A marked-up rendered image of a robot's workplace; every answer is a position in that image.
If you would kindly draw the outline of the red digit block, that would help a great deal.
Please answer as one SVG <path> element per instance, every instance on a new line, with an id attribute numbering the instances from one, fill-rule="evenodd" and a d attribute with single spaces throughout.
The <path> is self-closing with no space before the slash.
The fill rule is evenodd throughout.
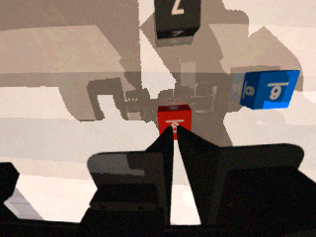
<path id="1" fill-rule="evenodd" d="M 158 107 L 159 135 L 168 127 L 172 126 L 174 140 L 177 139 L 177 125 L 191 131 L 192 129 L 192 109 L 189 105 L 159 106 Z"/>

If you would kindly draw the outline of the blue digit block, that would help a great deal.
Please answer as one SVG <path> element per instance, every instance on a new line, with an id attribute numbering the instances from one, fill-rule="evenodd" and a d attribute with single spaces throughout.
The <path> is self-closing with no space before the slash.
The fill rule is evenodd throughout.
<path id="1" fill-rule="evenodd" d="M 247 71 L 239 104 L 252 110 L 288 109 L 299 74 L 299 69 Z"/>

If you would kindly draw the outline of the black block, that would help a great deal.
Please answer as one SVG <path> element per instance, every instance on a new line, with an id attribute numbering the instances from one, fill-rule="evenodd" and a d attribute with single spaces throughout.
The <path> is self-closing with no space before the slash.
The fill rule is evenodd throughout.
<path id="1" fill-rule="evenodd" d="M 157 39 L 193 36 L 200 28 L 201 0 L 154 0 Z"/>

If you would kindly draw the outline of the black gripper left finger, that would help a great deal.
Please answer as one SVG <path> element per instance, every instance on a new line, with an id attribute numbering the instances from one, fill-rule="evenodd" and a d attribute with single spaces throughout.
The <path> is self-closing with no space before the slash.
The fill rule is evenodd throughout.
<path id="1" fill-rule="evenodd" d="M 95 153 L 87 167 L 96 187 L 105 184 L 154 184 L 159 208 L 164 208 L 165 224 L 171 224 L 174 131 L 168 126 L 143 151 Z"/>

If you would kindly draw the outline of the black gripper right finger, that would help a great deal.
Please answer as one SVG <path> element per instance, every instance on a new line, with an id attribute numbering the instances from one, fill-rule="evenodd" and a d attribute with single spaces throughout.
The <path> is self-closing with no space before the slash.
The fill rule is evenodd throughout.
<path id="1" fill-rule="evenodd" d="M 177 125 L 177 139 L 200 224 L 216 224 L 226 173 L 232 169 L 294 166 L 304 149 L 275 143 L 219 147 Z"/>

